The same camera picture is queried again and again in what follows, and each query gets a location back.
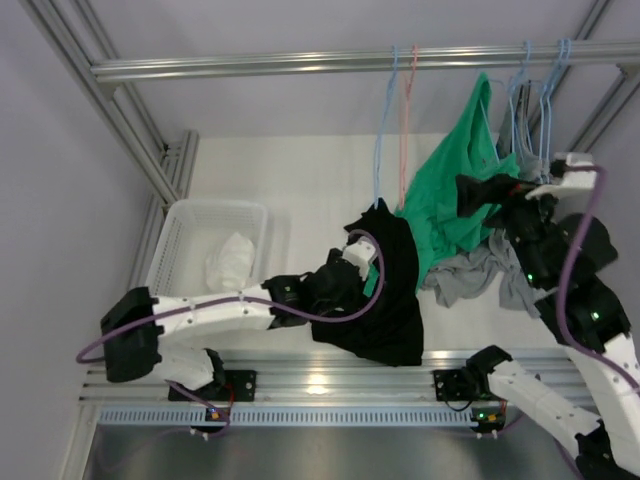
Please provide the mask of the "white tank top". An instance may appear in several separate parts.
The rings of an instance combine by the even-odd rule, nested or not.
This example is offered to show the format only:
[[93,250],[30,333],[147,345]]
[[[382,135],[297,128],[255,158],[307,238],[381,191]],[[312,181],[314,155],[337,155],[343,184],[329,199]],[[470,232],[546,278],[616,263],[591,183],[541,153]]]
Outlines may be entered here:
[[254,243],[239,232],[218,243],[205,259],[205,282],[209,290],[233,292],[249,286],[255,255]]

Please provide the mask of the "pink wire hanger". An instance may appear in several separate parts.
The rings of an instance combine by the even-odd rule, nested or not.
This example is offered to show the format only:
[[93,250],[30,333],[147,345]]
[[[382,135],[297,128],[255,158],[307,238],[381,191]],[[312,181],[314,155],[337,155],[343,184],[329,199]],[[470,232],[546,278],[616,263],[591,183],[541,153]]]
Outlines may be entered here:
[[409,152],[409,123],[411,110],[411,97],[414,79],[417,70],[418,46],[414,44],[411,48],[412,59],[410,62],[409,72],[402,74],[403,89],[400,96],[400,112],[399,112],[399,200],[398,209],[403,210],[408,190],[407,183],[407,166]]

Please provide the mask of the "light blue wire hanger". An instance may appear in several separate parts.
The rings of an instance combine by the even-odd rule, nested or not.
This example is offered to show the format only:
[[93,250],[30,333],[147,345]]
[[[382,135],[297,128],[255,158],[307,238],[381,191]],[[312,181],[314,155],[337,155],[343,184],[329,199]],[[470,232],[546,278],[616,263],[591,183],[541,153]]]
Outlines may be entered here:
[[387,81],[386,90],[385,90],[385,101],[381,116],[381,121],[379,128],[377,130],[377,135],[374,143],[374,153],[373,153],[373,206],[378,208],[379,201],[381,198],[381,184],[380,184],[380,174],[381,174],[381,165],[382,165],[382,146],[383,146],[383,137],[386,132],[386,122],[389,116],[389,112],[391,110],[391,105],[393,102],[393,96],[397,83],[397,75],[398,75],[398,64],[399,64],[399,48],[394,45],[391,49],[392,53],[392,62],[391,62],[391,73],[389,79]]

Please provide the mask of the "black tank top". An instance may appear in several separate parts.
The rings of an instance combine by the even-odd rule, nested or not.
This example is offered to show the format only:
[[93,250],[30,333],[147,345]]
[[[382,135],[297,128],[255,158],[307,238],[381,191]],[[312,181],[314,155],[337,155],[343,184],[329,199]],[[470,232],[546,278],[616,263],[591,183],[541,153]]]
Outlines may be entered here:
[[408,222],[380,200],[345,230],[364,230],[377,241],[385,266],[384,286],[375,305],[361,317],[344,323],[312,323],[313,340],[387,366],[421,365],[424,328],[416,296],[419,258]]

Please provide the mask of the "green tank top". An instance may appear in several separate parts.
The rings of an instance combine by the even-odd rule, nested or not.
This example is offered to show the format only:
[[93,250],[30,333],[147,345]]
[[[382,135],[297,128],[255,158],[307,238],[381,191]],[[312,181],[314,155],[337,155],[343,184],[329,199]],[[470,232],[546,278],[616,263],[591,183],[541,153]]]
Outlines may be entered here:
[[457,123],[416,171],[404,207],[395,211],[408,222],[416,245],[416,288],[431,268],[460,250],[474,250],[491,232],[483,222],[498,210],[496,205],[486,204],[469,217],[457,215],[456,177],[486,181],[498,174],[517,177],[520,173],[514,153],[498,154],[488,126],[491,98],[490,79],[482,72]]

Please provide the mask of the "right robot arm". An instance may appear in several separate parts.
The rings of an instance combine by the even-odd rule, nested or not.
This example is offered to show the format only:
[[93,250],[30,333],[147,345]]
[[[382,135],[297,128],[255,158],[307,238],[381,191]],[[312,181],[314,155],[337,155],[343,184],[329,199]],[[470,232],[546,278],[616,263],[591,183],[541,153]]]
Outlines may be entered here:
[[595,218],[606,173],[572,167],[560,183],[536,185],[506,174],[459,175],[457,213],[496,204],[487,224],[504,229],[527,280],[546,295],[540,318],[580,373],[597,410],[585,410],[491,345],[457,373],[466,400],[512,403],[563,447],[584,479],[639,476],[639,364],[631,324],[598,277],[617,253]]

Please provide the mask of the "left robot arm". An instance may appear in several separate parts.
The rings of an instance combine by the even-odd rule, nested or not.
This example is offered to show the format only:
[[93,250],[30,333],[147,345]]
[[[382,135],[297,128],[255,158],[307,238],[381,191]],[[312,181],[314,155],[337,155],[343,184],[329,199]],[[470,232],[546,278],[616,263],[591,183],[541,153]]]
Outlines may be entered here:
[[357,319],[377,258],[370,243],[357,242],[331,250],[315,272],[276,276],[236,293],[166,297],[136,287],[100,321],[106,378],[122,384],[155,376],[215,399],[226,386],[223,362],[214,350],[196,348],[195,338]]

